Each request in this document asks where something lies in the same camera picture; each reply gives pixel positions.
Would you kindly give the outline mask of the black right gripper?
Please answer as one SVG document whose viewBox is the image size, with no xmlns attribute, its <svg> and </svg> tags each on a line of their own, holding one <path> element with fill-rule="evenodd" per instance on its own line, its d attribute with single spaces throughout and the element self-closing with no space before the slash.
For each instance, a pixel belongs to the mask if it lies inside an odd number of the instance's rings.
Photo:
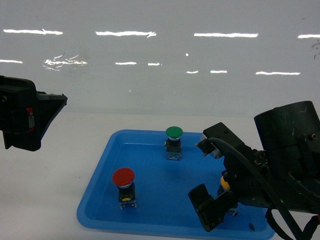
<svg viewBox="0 0 320 240">
<path fill-rule="evenodd" d="M 268 164 L 262 150 L 252 149 L 242 154 L 264 177 L 268 175 Z M 224 155 L 225 177 L 231 190 L 216 198 L 209 193 L 204 183 L 197 185 L 187 194 L 206 232 L 212 231 L 224 221 L 225 214 L 238 201 L 246 206 L 268 208 L 273 204 L 258 180 L 230 152 Z"/>
</svg>

